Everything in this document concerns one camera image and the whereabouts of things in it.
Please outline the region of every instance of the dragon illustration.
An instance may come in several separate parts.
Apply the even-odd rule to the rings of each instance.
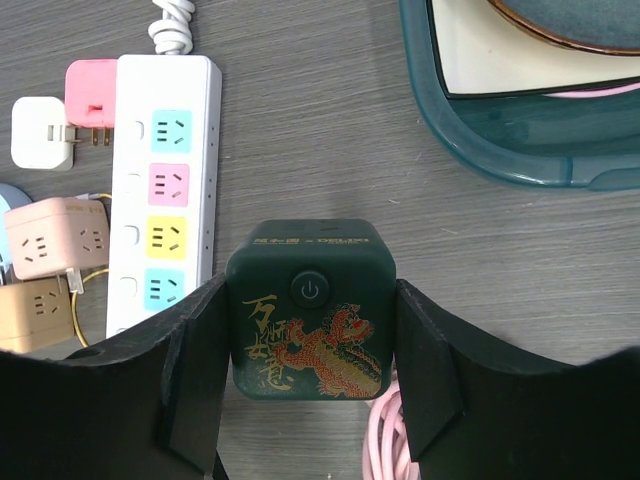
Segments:
[[[360,346],[373,335],[374,327],[358,317],[359,309],[359,305],[340,305],[309,334],[303,331],[304,322],[294,318],[287,324],[284,342],[274,349],[276,359],[294,370],[313,368],[322,394],[372,397],[381,387],[381,368]],[[299,347],[297,351],[289,351],[291,344]]]

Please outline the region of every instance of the power button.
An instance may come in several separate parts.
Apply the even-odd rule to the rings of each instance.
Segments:
[[[318,308],[329,299],[329,282],[321,273],[305,270],[291,282],[291,297],[302,308]]]

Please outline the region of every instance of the yellow outlet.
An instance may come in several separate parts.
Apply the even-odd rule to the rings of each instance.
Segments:
[[[147,257],[158,260],[184,260],[187,253],[187,219],[149,217]]]

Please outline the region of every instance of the white power strip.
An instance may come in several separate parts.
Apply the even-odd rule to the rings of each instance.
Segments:
[[[203,56],[118,59],[107,338],[213,275],[221,93]]]

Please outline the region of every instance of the wooden table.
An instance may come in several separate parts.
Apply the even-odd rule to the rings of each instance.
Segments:
[[[363,217],[401,277],[523,348],[584,362],[640,342],[637,194],[518,190],[456,163],[415,106],[394,0],[196,3],[197,51],[224,73],[217,271],[261,220]],[[15,167],[11,106],[62,97],[75,59],[151,53],[158,15],[140,0],[7,3],[0,181],[34,199],[110,190],[112,151],[90,142],[70,172]],[[105,295],[101,278],[81,298],[92,342]],[[232,479],[357,479],[367,414],[363,402],[259,403],[229,384],[220,452]]]

